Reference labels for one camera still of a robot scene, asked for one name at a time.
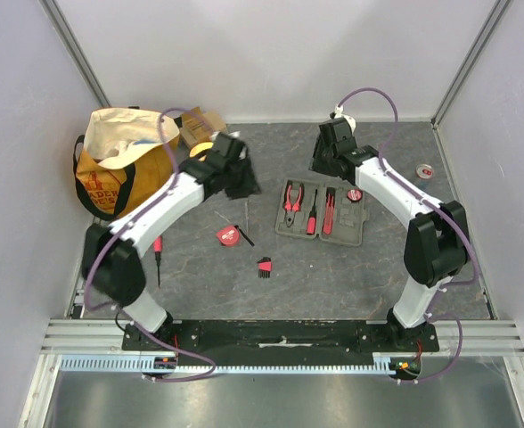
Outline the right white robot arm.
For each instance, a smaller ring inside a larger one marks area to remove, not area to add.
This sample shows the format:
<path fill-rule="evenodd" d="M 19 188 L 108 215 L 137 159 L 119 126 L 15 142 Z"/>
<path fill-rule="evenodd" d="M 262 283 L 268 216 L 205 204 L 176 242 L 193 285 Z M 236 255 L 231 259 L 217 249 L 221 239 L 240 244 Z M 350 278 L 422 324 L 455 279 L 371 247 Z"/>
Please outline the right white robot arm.
<path fill-rule="evenodd" d="M 359 147 L 354 129 L 344 117 L 320 124 L 311 169 L 370 194 L 406 228 L 408 278 L 387 315 L 384 336 L 391 349 L 407 350 L 427 325 L 437 292 L 469 261 L 466 212 L 461 203 L 443 203 L 412 185 L 370 145 Z"/>

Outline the red utility knife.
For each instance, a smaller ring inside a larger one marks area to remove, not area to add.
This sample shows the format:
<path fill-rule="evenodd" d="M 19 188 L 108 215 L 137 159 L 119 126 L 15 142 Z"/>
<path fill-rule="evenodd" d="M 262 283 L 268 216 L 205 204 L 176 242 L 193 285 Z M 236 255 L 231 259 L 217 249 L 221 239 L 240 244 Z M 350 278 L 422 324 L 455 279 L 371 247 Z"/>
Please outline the red utility knife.
<path fill-rule="evenodd" d="M 326 189 L 326 205 L 323 219 L 323 233 L 329 235 L 332 232 L 334 211 L 335 211 L 335 194 L 333 187 Z"/>

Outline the red black pliers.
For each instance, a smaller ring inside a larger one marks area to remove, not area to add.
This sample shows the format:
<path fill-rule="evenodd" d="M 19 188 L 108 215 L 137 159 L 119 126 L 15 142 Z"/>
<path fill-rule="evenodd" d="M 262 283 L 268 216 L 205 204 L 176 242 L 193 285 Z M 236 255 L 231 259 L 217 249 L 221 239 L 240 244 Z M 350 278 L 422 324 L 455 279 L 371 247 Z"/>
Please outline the red black pliers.
<path fill-rule="evenodd" d="M 283 201 L 284 221 L 287 227 L 292 227 L 296 214 L 300 212 L 304 194 L 303 184 L 299 183 L 298 187 L 294 188 L 294 183 L 291 180 L 288 181 Z"/>

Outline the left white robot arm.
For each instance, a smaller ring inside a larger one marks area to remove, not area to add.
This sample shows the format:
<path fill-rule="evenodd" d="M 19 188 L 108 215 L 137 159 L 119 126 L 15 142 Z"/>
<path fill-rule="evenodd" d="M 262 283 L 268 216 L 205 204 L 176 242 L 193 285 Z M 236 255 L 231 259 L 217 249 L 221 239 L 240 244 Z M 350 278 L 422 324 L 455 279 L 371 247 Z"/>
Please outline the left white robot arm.
<path fill-rule="evenodd" d="M 117 304 L 143 328 L 142 339 L 154 350 L 172 342 L 172 317 L 146 290 L 142 256 L 185 213 L 220 192 L 231 200 L 260 193 L 249 148 L 237 132 L 216 134 L 205 154 L 184 160 L 179 173 L 130 214 L 86 230 L 86 288 Z"/>

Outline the large red screwdriver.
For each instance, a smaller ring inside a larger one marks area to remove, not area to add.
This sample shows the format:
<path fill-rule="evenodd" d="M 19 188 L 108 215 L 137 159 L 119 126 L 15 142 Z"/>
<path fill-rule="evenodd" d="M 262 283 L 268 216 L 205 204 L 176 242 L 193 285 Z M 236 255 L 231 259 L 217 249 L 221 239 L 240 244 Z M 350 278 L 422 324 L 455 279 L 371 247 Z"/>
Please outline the large red screwdriver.
<path fill-rule="evenodd" d="M 312 208 L 309 212 L 308 219 L 307 219 L 306 235 L 313 235 L 315 233 L 316 221 L 317 221 L 317 199 L 318 199 L 318 190 L 315 190 Z"/>

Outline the grey plastic tool case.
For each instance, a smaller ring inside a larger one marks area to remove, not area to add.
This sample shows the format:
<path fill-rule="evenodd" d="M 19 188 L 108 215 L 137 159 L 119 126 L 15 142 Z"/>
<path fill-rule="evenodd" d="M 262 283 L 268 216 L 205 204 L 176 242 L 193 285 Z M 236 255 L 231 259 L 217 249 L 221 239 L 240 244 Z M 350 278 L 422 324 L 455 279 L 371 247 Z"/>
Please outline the grey plastic tool case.
<path fill-rule="evenodd" d="M 305 187 L 305 194 L 301 204 L 300 212 L 295 216 L 292 227 L 287 227 L 284 221 L 285 211 L 283 209 L 284 192 L 288 181 L 294 183 L 297 188 L 299 183 Z M 332 232 L 329 235 L 323 233 L 323 219 L 326 205 L 326 189 L 333 187 L 335 194 L 335 211 L 332 225 Z M 365 209 L 365 193 L 363 199 L 358 203 L 351 203 L 347 199 L 347 192 L 355 186 L 340 184 L 328 185 L 326 183 L 307 180 L 288 178 L 282 186 L 282 200 L 279 204 L 274 230 L 278 235 L 289 236 L 304 240 L 319 239 L 325 243 L 358 247 L 363 241 L 364 223 L 368 220 L 368 213 Z M 313 235 L 306 235 L 307 219 L 312 208 L 315 190 L 318 190 L 317 199 L 317 221 Z"/>

